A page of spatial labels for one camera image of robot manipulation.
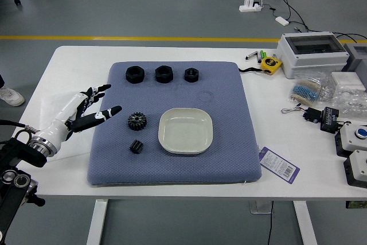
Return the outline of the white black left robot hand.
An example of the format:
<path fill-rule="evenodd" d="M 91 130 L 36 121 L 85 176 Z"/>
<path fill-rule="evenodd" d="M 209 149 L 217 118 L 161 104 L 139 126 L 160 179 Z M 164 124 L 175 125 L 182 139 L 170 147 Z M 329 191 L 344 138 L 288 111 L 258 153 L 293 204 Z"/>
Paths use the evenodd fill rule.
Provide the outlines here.
<path fill-rule="evenodd" d="M 86 91 L 77 93 L 46 129 L 35 133 L 29 145 L 47 157 L 52 156 L 60 150 L 61 144 L 67 141 L 73 133 L 93 128 L 112 118 L 122 110 L 121 106 L 115 106 L 89 115 L 84 114 L 110 88 L 110 84 L 105 84 L 90 87 Z"/>

